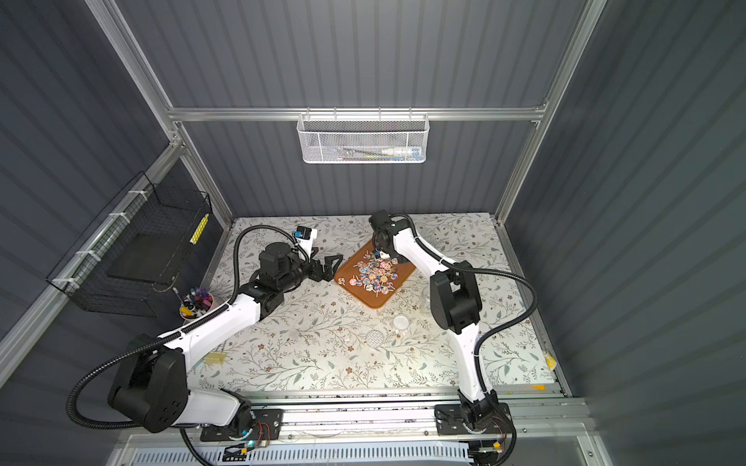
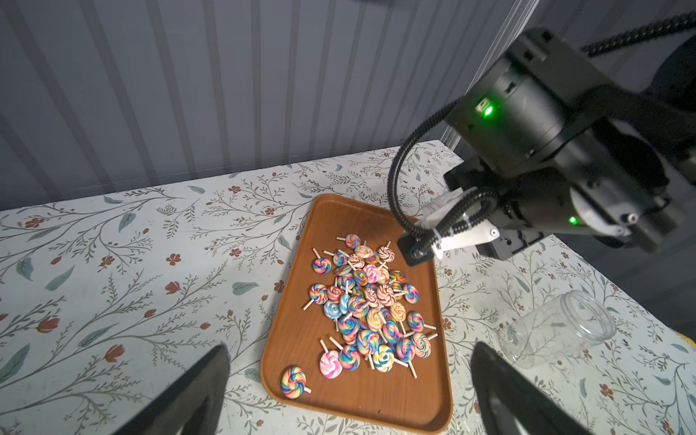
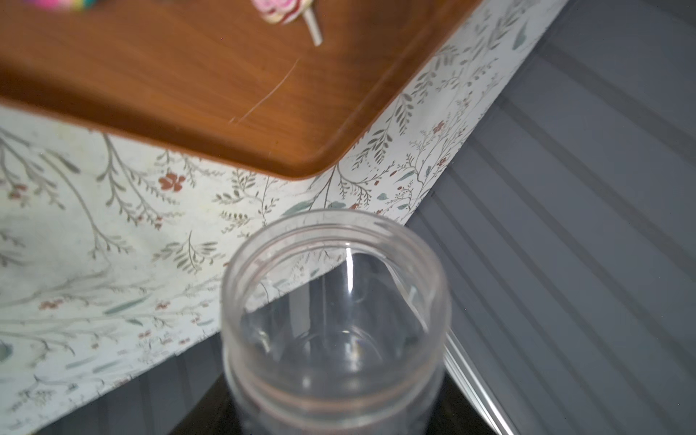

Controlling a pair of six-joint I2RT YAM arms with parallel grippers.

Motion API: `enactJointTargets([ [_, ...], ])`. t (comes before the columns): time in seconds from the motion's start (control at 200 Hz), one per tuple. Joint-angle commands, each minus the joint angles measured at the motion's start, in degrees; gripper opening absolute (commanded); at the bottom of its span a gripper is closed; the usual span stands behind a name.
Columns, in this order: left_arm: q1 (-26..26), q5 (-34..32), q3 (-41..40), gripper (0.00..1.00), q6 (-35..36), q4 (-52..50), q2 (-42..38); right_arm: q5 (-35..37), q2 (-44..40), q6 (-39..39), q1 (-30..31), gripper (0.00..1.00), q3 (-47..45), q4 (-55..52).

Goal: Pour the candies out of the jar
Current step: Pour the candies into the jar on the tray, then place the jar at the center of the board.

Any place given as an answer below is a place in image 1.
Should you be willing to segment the clear candy jar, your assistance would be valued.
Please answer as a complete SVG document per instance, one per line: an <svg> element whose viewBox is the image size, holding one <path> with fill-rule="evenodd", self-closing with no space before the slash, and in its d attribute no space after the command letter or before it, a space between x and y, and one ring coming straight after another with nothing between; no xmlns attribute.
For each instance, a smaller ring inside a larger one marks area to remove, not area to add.
<svg viewBox="0 0 746 466"><path fill-rule="evenodd" d="M419 304L423 315L431 314L431 292L429 289L423 289L419 294Z"/></svg>

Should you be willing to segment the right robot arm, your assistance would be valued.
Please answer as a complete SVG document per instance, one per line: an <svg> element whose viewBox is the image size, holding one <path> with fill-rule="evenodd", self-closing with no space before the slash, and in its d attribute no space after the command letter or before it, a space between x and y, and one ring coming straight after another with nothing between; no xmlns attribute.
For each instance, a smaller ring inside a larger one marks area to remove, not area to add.
<svg viewBox="0 0 746 466"><path fill-rule="evenodd" d="M483 303L470 264L456 263L439 252L419 235L409 217L397 221L379 211L368 221L375 250L412 263L429 279L431 316L447 333L456 357L460 417L466 429L484 430L495 416L498 398L483 379L484 364L475 356Z"/></svg>

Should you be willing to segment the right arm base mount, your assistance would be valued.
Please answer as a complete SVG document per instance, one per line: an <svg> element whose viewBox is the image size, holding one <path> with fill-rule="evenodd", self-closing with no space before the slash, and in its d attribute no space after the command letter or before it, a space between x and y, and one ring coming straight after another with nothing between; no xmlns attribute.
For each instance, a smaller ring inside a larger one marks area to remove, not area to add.
<svg viewBox="0 0 746 466"><path fill-rule="evenodd" d="M439 404L433 409L436 430L440 436L496 434L510 432L508 405L499 403L496 410L489 402L478 404L475 409L462 404Z"/></svg>

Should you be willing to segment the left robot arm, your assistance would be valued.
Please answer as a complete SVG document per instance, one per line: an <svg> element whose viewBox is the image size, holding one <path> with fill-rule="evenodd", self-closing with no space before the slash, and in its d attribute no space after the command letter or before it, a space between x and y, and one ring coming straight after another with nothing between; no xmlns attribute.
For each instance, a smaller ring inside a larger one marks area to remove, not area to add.
<svg viewBox="0 0 746 466"><path fill-rule="evenodd" d="M108 404L136 425L157 433L169 427L207 424L227 427L238 438L256 422L251 402L234 391L188 386L188 371L237 332L270 316L285 294L305 280L331 282L343 256L301 258L287 243L272 243L258 256L260 268L240 285L235 300L194 323L158 349L120 363Z"/></svg>

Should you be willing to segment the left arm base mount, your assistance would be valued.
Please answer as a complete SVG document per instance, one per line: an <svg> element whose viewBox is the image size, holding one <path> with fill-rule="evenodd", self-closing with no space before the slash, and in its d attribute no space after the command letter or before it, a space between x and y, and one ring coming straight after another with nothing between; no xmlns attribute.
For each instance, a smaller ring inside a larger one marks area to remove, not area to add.
<svg viewBox="0 0 746 466"><path fill-rule="evenodd" d="M279 439L284 420L280 409L240 410L228 425L202 429L201 442L270 442Z"/></svg>

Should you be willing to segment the pile of colourful lollipops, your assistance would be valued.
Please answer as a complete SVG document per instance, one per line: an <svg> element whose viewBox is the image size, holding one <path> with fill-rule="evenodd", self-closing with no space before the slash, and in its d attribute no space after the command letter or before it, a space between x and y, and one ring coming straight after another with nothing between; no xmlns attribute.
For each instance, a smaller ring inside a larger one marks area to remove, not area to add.
<svg viewBox="0 0 746 466"><path fill-rule="evenodd" d="M398 261L366 254L352 263L350 271L342 272L336 279L338 285L349 289L360 289L375 296L388 295L396 291L399 275Z"/></svg>

